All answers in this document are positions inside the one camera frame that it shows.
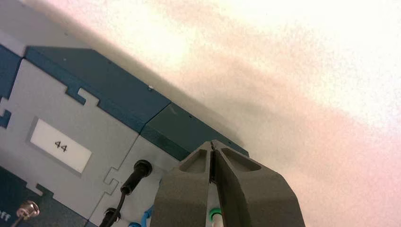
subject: white wall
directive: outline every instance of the white wall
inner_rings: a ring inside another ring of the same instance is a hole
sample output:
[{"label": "white wall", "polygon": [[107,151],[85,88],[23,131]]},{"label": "white wall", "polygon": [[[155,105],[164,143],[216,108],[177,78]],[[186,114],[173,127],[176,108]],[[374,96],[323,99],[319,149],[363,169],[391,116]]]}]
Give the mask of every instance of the white wall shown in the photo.
[{"label": "white wall", "polygon": [[308,226],[401,223],[398,1],[26,2],[282,173]]}]

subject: white tube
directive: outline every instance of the white tube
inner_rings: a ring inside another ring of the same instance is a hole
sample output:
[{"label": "white tube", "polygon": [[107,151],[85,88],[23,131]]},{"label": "white tube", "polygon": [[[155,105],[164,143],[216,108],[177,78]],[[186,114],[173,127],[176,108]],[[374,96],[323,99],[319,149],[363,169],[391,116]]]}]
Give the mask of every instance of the white tube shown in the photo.
[{"label": "white tube", "polygon": [[223,216],[221,214],[213,215],[213,227],[224,227],[223,225]]}]

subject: white label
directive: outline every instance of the white label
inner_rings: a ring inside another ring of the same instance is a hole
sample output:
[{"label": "white label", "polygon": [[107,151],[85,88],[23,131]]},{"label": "white label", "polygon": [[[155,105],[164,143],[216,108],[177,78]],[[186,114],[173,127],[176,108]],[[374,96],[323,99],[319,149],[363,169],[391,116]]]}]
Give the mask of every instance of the white label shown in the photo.
[{"label": "white label", "polygon": [[92,152],[39,119],[31,137],[31,143],[79,173],[84,170]]}]

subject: number 44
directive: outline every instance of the number 44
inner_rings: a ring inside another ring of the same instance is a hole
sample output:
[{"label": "number 44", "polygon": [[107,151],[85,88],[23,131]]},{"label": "number 44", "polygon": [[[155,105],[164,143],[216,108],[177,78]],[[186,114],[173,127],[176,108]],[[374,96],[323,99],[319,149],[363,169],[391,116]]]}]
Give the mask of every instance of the number 44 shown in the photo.
[{"label": "number 44", "polygon": [[54,144],[57,146],[57,148],[61,148],[63,152],[67,150],[67,145],[61,145],[61,141],[57,141]]}]

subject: blue cable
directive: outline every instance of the blue cable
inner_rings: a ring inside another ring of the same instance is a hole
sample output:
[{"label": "blue cable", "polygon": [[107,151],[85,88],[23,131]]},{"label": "blue cable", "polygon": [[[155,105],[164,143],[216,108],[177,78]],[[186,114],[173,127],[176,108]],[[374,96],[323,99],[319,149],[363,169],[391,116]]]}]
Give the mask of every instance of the blue cable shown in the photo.
[{"label": "blue cable", "polygon": [[152,216],[152,212],[153,212],[153,205],[147,211],[145,211],[145,213],[142,216],[142,219],[140,220],[140,224],[132,222],[130,223],[130,225],[128,225],[128,227],[147,227],[146,220],[150,218],[150,216]]},{"label": "blue cable", "polygon": [[141,227],[146,227],[146,219],[152,216],[152,212],[153,212],[153,205],[143,214],[142,219],[140,221]]}]

